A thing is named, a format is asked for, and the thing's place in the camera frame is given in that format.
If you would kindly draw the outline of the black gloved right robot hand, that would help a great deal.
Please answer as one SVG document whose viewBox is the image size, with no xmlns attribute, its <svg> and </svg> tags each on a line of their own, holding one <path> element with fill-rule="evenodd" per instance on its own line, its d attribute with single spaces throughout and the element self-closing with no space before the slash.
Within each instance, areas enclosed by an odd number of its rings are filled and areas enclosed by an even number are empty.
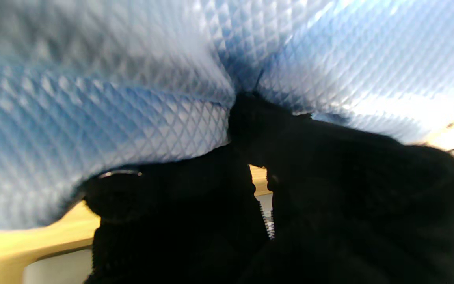
<svg viewBox="0 0 454 284">
<path fill-rule="evenodd" d="M 256 93 L 231 142 L 85 182 L 87 284 L 454 284 L 454 157 Z"/>
</svg>

